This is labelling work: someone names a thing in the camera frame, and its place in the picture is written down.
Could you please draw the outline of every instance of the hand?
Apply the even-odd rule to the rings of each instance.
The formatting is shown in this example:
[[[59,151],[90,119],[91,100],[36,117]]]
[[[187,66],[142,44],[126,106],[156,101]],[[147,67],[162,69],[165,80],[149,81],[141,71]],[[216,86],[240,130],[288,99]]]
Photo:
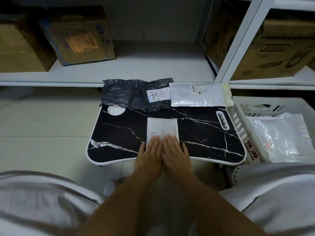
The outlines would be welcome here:
[[[165,151],[163,161],[166,173],[173,176],[177,181],[187,174],[192,174],[189,152],[184,143],[184,151],[182,151],[176,136],[171,137],[170,134],[167,134],[163,138],[163,146]]]
[[[141,171],[145,177],[148,177],[150,183],[160,178],[163,169],[163,142],[159,136],[152,137],[146,150],[145,142],[140,146],[138,156],[135,161],[134,172]]]

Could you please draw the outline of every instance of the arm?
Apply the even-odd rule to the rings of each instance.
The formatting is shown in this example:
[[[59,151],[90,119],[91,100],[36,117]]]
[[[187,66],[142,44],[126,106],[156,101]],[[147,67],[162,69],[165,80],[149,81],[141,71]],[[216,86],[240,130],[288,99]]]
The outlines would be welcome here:
[[[135,161],[134,172],[92,214],[76,236],[135,235],[140,203],[151,183],[162,173],[163,144],[152,137],[144,151],[143,142]]]
[[[193,173],[188,150],[183,151],[175,136],[163,139],[164,168],[179,184],[188,199],[201,236],[204,235],[267,235],[258,225],[238,211]]]

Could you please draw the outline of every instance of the orange label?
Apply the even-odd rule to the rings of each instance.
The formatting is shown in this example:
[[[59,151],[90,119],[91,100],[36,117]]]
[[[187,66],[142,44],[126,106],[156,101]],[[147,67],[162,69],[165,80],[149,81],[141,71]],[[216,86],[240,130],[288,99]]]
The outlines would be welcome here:
[[[66,40],[75,54],[99,48],[92,33],[67,37]]]

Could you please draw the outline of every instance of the white plastic bag in basket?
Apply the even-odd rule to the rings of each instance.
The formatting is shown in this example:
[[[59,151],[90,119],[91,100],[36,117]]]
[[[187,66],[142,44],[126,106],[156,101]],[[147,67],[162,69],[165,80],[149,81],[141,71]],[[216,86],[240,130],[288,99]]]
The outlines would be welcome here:
[[[271,162],[315,162],[315,150],[302,114],[247,118]]]
[[[171,106],[230,107],[234,105],[228,83],[170,83]]]

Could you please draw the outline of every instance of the forearm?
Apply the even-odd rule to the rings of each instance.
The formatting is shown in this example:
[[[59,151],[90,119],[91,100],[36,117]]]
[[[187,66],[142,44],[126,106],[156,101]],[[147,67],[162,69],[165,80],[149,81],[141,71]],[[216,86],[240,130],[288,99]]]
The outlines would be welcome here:
[[[137,221],[149,181],[141,171],[135,171],[98,207],[76,236],[136,234]]]
[[[195,175],[187,174],[179,180],[193,210],[201,236],[209,235],[266,235],[243,213]]]

